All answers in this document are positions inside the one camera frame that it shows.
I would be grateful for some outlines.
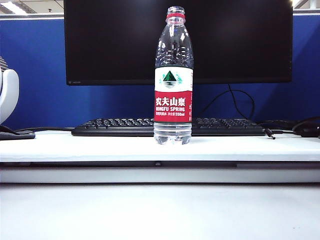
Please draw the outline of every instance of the plastic bottle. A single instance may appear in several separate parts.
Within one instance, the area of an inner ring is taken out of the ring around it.
[[[169,7],[155,57],[154,138],[187,144],[192,130],[194,57],[185,10]]]

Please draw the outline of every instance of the white label section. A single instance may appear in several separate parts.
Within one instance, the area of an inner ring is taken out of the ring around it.
[[[154,90],[158,92],[192,91],[194,71],[186,67],[164,66],[155,69]]]

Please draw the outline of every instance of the blue cubicle partition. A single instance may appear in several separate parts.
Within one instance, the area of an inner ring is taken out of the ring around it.
[[[292,82],[232,85],[253,96],[256,121],[319,115],[320,16],[294,16],[293,22]],[[64,47],[62,19],[0,22],[0,54],[20,77],[19,101],[4,125],[12,129],[74,127],[97,117],[153,115],[153,86],[67,86]],[[196,85],[193,115],[227,87]],[[248,115],[250,99],[235,95]],[[230,94],[219,98],[204,115],[239,117]]]

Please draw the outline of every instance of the keyboard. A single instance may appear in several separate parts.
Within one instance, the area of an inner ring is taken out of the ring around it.
[[[71,132],[74,136],[153,136],[153,118],[97,118]],[[264,136],[265,129],[247,119],[195,118],[192,136]]]

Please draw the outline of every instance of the black monitor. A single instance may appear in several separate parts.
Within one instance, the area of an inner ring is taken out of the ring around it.
[[[65,0],[68,85],[153,85],[167,9],[185,9],[194,83],[290,82],[290,0]]]

